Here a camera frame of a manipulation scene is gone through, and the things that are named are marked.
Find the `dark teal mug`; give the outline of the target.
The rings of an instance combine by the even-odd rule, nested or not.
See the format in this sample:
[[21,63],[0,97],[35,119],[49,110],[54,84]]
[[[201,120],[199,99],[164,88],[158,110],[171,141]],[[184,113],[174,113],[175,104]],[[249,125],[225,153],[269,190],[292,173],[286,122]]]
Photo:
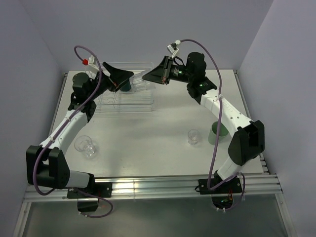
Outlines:
[[122,92],[129,92],[131,90],[130,82],[127,82],[124,86],[121,87],[120,91]]

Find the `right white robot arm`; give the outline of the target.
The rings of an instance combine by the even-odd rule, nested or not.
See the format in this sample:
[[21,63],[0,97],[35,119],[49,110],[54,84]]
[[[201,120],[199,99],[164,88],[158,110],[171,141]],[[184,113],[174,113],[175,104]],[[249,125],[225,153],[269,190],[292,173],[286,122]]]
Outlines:
[[225,192],[233,178],[240,174],[241,168],[251,159],[256,158],[265,148],[265,128],[261,121],[253,121],[243,115],[226,98],[220,89],[206,76],[204,54],[192,52],[185,65],[175,65],[169,56],[142,76],[145,81],[169,84],[171,80],[184,82],[188,94],[196,102],[209,109],[229,132],[231,141],[228,158],[215,171],[213,179],[208,179],[207,187],[218,192]]

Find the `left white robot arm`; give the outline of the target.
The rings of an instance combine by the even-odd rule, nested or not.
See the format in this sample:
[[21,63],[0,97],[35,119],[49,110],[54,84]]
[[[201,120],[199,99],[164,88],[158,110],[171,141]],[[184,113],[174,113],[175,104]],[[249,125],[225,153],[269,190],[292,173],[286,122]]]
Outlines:
[[38,146],[26,151],[27,180],[35,189],[40,186],[52,189],[78,188],[84,197],[96,192],[94,176],[70,170],[65,154],[77,134],[94,115],[95,98],[105,91],[117,92],[130,81],[133,72],[114,68],[104,62],[108,75],[97,72],[94,79],[80,72],[73,76],[70,105],[56,129]]

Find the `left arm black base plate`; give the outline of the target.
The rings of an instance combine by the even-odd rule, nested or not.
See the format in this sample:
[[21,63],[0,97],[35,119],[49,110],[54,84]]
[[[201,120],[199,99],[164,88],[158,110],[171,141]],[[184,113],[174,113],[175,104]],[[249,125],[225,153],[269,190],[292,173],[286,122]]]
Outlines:
[[91,188],[79,189],[76,190],[68,190],[67,198],[68,199],[78,199],[78,198],[110,198],[112,196],[112,182],[97,182]]

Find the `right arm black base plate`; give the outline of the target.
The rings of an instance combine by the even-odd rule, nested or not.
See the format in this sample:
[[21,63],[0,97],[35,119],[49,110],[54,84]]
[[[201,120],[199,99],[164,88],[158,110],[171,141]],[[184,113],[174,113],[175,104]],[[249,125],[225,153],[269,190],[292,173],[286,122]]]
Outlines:
[[225,182],[214,190],[207,188],[207,179],[198,179],[198,185],[195,191],[201,195],[214,195],[214,194],[239,194],[242,192],[242,184],[238,177],[233,178],[231,181]]

